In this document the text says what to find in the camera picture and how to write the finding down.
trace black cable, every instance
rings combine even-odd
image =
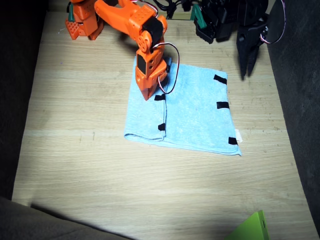
[[[172,0],[166,0],[168,2],[168,6],[161,4],[158,0],[153,0],[159,9],[162,11],[166,11],[166,19],[171,19],[177,9],[177,5],[182,4],[182,0],[177,0],[173,2]]]

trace cable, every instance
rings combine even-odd
[[[178,51],[177,47],[176,47],[175,45],[173,45],[171,42],[159,42],[159,43],[157,43],[156,45],[154,45],[152,49],[155,49],[155,48],[157,48],[157,47],[159,47],[159,46],[161,46],[161,45],[170,45],[170,46],[174,47],[175,50],[176,50],[176,53],[178,54],[178,60],[177,60],[177,63],[176,63],[177,65],[176,65],[175,80],[174,80],[174,84],[173,84],[172,89],[171,89],[170,91],[166,92],[166,91],[164,90],[164,88],[162,87],[162,85],[161,85],[160,76],[158,76],[158,79],[157,79],[157,80],[158,80],[159,87],[160,87],[160,89],[162,90],[162,92],[163,92],[164,94],[170,94],[170,93],[175,89],[175,86],[176,86],[176,83],[177,83],[178,72],[179,72],[179,65],[180,65],[180,55],[179,55],[179,51]]]
[[[285,0],[280,0],[282,2],[282,6],[283,6],[283,15],[284,15],[284,26],[283,26],[283,31],[281,36],[278,38],[278,40],[274,41],[274,42],[268,42],[266,39],[263,38],[262,33],[260,33],[260,40],[266,44],[275,44],[277,42],[280,41],[280,39],[283,37],[284,33],[285,33],[285,29],[286,29],[286,23],[287,23],[287,16],[286,16],[286,5],[285,5]]]
[[[182,4],[181,0],[177,0],[176,2],[166,0],[169,3],[168,6],[161,4],[158,0],[153,1],[159,9],[166,12],[166,19],[171,19],[177,9],[177,5]]]
[[[145,0],[131,0],[132,3],[136,3],[136,2],[138,2],[138,1],[139,1],[139,2],[142,2],[142,3],[144,3],[144,4],[147,4],[150,8],[152,8],[152,9],[156,12],[155,17],[156,17],[156,18],[158,17],[159,11],[158,11],[158,8],[157,8],[155,5],[149,3],[149,2],[147,2],[147,1],[145,1]]]

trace white wire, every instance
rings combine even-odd
[[[136,3],[138,1],[147,4],[150,8],[152,8],[155,11],[155,13],[156,13],[155,17],[156,18],[158,17],[159,11],[158,11],[158,8],[156,6],[154,6],[153,4],[151,4],[151,3],[149,3],[149,2],[147,2],[145,0],[131,0],[132,3]]]
[[[287,17],[286,17],[286,5],[285,5],[285,1],[284,0],[280,0],[282,3],[282,7],[283,7],[283,15],[284,15],[284,26],[283,26],[283,31],[281,36],[278,38],[278,40],[274,41],[274,42],[269,42],[267,40],[264,39],[264,37],[262,36],[262,33],[260,33],[260,39],[262,42],[266,43],[266,44],[275,44],[277,42],[279,42],[279,40],[283,37],[284,33],[285,33],[285,29],[286,29],[286,23],[287,23]]]
[[[158,84],[159,84],[159,88],[161,89],[161,91],[164,93],[164,94],[170,94],[174,89],[175,89],[175,86],[176,86],[176,83],[177,83],[177,78],[178,78],[178,72],[179,72],[179,66],[180,66],[180,55],[179,55],[179,51],[178,51],[178,48],[172,44],[171,42],[159,42],[157,43],[156,45],[153,46],[153,49],[161,46],[161,45],[170,45],[172,47],[175,48],[176,50],[176,53],[178,54],[178,60],[177,60],[177,64],[176,64],[176,74],[175,74],[175,80],[174,80],[174,84],[173,84],[173,87],[170,91],[166,92],[164,90],[164,88],[162,87],[161,85],[161,82],[160,82],[160,76],[158,76],[157,80],[158,80]]]

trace folded towel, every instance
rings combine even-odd
[[[130,86],[124,137],[158,146],[241,155],[227,97],[227,74],[180,64],[172,93],[158,88],[145,101],[135,79]],[[172,63],[168,83],[173,87],[177,64]]]

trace dark fabric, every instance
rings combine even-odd
[[[46,1],[4,1],[0,14],[0,196],[11,199]]]
[[[0,239],[125,240],[75,222],[62,220],[0,197]]]
[[[296,166],[320,234],[320,1],[285,4],[285,34],[268,49]]]

